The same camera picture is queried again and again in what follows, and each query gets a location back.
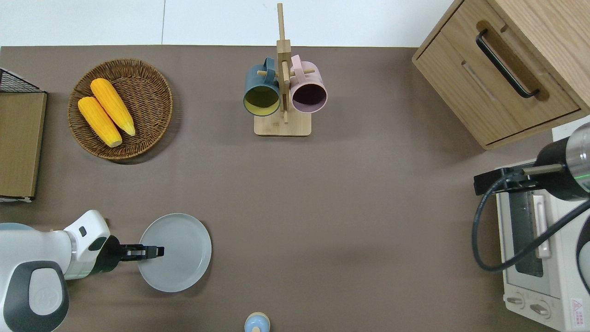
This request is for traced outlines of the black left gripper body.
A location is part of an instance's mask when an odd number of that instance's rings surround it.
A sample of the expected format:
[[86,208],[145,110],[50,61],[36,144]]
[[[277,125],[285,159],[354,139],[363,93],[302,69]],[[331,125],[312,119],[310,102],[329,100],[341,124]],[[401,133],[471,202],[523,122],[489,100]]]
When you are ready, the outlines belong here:
[[101,248],[94,265],[95,273],[109,273],[116,268],[124,249],[116,236],[110,235]]

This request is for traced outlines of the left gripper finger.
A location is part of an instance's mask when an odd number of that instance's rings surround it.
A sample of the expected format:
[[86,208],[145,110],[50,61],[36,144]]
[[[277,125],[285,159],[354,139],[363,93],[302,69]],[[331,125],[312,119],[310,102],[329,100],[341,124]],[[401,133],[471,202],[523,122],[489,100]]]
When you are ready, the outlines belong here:
[[165,254],[163,246],[146,246],[143,244],[122,244],[122,262],[143,261],[162,257]]

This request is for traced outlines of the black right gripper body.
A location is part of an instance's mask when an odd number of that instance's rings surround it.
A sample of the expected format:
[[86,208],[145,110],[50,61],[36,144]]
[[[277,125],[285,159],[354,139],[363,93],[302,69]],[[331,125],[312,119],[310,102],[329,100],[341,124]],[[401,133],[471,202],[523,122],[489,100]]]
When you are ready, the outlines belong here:
[[535,176],[535,180],[542,189],[563,201],[576,200],[576,183],[566,165],[566,148],[569,138],[552,142],[537,154],[535,166],[560,164],[563,170]]

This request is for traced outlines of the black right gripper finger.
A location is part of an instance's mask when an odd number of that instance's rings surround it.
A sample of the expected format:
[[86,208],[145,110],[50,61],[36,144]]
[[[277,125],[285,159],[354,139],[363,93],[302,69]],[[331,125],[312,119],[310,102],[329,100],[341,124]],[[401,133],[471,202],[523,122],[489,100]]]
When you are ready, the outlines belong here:
[[501,167],[474,177],[474,190],[477,196],[483,195],[491,187],[492,193],[517,193],[542,189],[540,179],[565,170],[564,164]]

